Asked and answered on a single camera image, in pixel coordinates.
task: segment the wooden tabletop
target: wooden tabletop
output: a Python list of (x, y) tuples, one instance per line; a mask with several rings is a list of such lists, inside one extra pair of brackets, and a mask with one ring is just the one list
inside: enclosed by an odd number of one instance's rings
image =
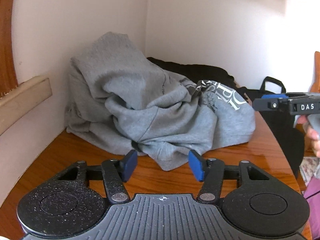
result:
[[(249, 143), (207, 152), (204, 157), (215, 157), (228, 165), (238, 165), (241, 160), (249, 160), (271, 175), (299, 191), (297, 181), (272, 132), (259, 113), (256, 113), (256, 130)], [(108, 158), (115, 158), (73, 134), (62, 132), (27, 169), (0, 208), (0, 236), (11, 240), (23, 237), (16, 216), (19, 200), (45, 180), (78, 160), (86, 160), (88, 165), (98, 165)], [(162, 171), (148, 156), (138, 159), (130, 181), (125, 184), (129, 194), (134, 193), (193, 193), (198, 194), (202, 183), (193, 177), (188, 164), (173, 171)], [(102, 181), (90, 181), (90, 187), (105, 196)], [(236, 181), (224, 181), (222, 194), (236, 188)], [(311, 240), (309, 225), (303, 235)]]

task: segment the ribbed surface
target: ribbed surface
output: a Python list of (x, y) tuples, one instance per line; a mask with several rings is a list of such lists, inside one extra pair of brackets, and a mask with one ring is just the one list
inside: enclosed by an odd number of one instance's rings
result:
[[(27, 235), (25, 240), (40, 238)], [(196, 202), (190, 194), (137, 194), (127, 204), (114, 205), (93, 229), (69, 240), (201, 239), (255, 240), (230, 226), (213, 205)], [(286, 240), (302, 240), (300, 235)]]

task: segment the gray sweatshirt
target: gray sweatshirt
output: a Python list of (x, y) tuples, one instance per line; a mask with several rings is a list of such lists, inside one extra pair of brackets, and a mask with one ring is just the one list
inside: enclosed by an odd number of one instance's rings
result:
[(73, 57), (69, 88), (67, 132), (117, 155), (136, 149), (165, 171), (186, 163), (190, 149), (245, 143), (255, 129), (236, 91), (161, 69), (126, 34), (106, 33)]

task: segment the seam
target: seam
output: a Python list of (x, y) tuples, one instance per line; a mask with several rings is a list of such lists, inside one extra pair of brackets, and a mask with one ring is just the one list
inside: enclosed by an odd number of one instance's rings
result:
[(152, 124), (153, 121), (155, 120), (155, 118), (156, 118), (156, 116), (157, 116), (157, 114), (158, 114), (158, 111), (159, 111), (159, 107), (157, 108), (156, 114), (155, 114), (155, 116), (153, 117), (152, 121), (150, 122), (150, 125), (148, 126), (148, 128), (146, 129), (146, 131), (141, 135), (141, 137), (138, 139), (137, 142), (139, 142), (139, 141), (141, 140), (141, 138), (147, 133), (147, 131), (149, 130), (151, 124)]

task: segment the purple cloth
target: purple cloth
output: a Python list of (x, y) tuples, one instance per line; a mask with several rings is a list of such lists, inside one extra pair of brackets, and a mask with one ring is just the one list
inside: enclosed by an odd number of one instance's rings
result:
[(320, 239), (320, 179), (313, 177), (304, 192), (310, 206), (309, 223), (314, 240)]

